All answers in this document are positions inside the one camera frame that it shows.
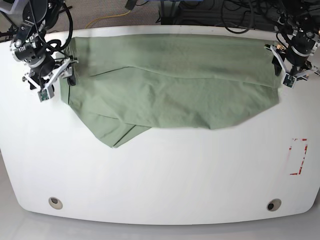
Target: table surface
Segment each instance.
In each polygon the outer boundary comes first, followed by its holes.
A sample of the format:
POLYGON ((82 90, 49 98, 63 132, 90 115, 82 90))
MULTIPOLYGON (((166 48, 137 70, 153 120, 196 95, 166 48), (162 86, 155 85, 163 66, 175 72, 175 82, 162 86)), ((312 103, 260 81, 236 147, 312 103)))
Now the table surface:
MULTIPOLYGON (((220 27, 176 25, 74 32, 131 34, 231 35, 220 27)), ((275 38, 253 30, 235 37, 275 38)), ((27 68, 15 62, 9 44, 0 44, 0 52, 0 148, 27 211, 110 223, 196 225, 300 214, 314 203, 320 186, 320 79, 282 87, 280 104, 236 127, 153 128, 112 149, 61 101, 58 82, 56 96, 40 103, 21 81, 27 68), (52 208, 50 197, 63 208, 52 208), (270 212, 273 199, 282 205, 270 212)))

